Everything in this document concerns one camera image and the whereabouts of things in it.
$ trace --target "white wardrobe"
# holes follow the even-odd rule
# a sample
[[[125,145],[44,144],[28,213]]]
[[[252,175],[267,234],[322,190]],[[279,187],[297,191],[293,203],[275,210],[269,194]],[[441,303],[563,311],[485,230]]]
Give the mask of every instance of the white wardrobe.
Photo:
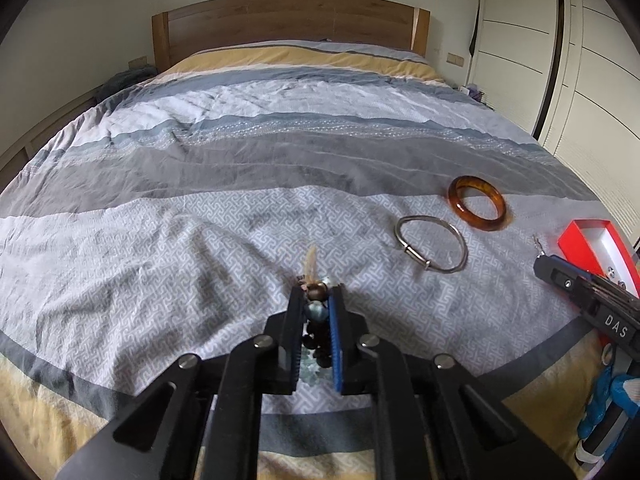
[[[530,133],[549,86],[559,1],[481,0],[470,82]],[[637,246],[640,55],[604,0],[564,0],[561,28],[539,142],[581,177]]]

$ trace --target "yellow stripe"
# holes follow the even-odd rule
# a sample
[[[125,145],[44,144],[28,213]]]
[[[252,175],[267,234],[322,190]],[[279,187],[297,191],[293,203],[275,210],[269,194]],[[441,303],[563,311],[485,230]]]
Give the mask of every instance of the yellow stripe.
[[[258,480],[373,480],[372,450],[293,457],[261,451],[258,455]]]
[[[42,480],[52,479],[65,460],[106,424],[32,381],[4,356],[0,356],[0,384],[0,420]]]
[[[556,364],[504,401],[571,466],[578,478],[585,472],[574,459],[578,444],[576,429],[584,415],[593,381],[602,371],[601,354],[598,336],[595,330],[591,331]]]
[[[317,52],[295,46],[233,48],[195,54],[177,63],[165,74],[193,73],[252,65],[331,66],[375,72],[391,77],[413,77],[422,81],[444,80],[429,65],[410,60],[397,61],[353,52]]]

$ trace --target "screw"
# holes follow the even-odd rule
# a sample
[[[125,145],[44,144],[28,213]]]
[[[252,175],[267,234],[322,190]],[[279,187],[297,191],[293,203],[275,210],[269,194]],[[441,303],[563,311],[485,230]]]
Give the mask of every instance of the screw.
[[[254,346],[256,348],[267,348],[273,344],[273,337],[266,334],[260,334],[254,337]]]
[[[193,368],[198,363],[198,356],[195,354],[185,354],[178,359],[178,366],[183,370]]]
[[[373,348],[380,343],[380,338],[375,334],[365,334],[360,337],[360,344],[364,348]]]
[[[433,359],[433,362],[436,363],[436,366],[439,369],[449,369],[453,368],[456,365],[456,360],[451,357],[449,354],[439,354]]]

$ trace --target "blue gripper pad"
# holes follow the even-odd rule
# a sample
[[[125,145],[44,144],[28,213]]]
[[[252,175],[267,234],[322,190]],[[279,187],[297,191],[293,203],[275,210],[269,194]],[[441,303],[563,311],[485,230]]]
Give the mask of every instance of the blue gripper pad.
[[[334,370],[334,389],[342,392],[342,355],[340,353],[340,335],[338,333],[338,319],[335,315],[335,300],[329,296],[329,329],[331,330],[331,361]]]

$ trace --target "black bead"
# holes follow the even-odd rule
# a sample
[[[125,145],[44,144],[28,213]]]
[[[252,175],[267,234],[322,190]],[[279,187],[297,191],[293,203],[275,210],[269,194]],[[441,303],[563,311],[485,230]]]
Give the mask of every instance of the black bead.
[[[306,332],[315,335],[322,324],[317,321],[309,321],[306,324]]]
[[[329,357],[329,355],[331,355],[331,352],[329,352],[327,348],[316,348],[313,357],[314,359],[318,359],[319,357]]]
[[[316,359],[316,363],[318,363],[318,366],[321,368],[331,368],[332,365],[332,361],[329,356],[319,357]]]
[[[322,325],[316,328],[316,333],[324,337],[329,337],[331,335],[331,328],[328,323],[322,323]]]
[[[318,343],[309,334],[305,334],[302,336],[302,344],[306,348],[309,348],[309,350],[315,350],[316,348],[318,348]]]

